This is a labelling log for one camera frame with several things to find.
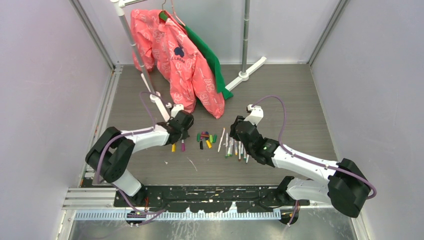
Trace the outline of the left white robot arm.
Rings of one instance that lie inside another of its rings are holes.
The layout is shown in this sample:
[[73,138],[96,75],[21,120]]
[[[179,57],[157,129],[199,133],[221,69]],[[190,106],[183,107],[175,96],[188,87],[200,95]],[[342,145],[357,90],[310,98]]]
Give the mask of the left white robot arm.
[[85,162],[96,170],[98,176],[116,186],[133,206],[146,200],[146,188],[127,169],[133,153],[152,147],[167,146],[185,140],[194,124],[194,116],[179,110],[166,122],[133,131],[120,131],[108,127],[85,157]]

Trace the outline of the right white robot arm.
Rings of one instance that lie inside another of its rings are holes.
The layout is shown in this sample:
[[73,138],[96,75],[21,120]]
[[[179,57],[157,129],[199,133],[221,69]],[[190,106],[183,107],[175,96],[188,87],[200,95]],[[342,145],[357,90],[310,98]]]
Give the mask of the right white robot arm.
[[376,188],[350,159],[325,160],[299,152],[278,140],[263,137],[257,126],[238,115],[230,126],[230,137],[240,141],[248,155],[261,165],[285,169],[306,179],[286,176],[278,187],[283,205],[298,200],[331,204],[345,216],[359,216],[366,200],[377,195]]

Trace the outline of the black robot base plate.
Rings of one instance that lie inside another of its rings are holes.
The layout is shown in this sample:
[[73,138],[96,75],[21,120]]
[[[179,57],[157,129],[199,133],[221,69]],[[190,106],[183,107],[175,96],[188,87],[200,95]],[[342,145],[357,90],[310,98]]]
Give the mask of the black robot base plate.
[[150,185],[144,192],[144,200],[130,199],[131,204],[153,212],[225,213],[234,206],[237,213],[264,213],[295,205],[294,200],[283,201],[274,185]]

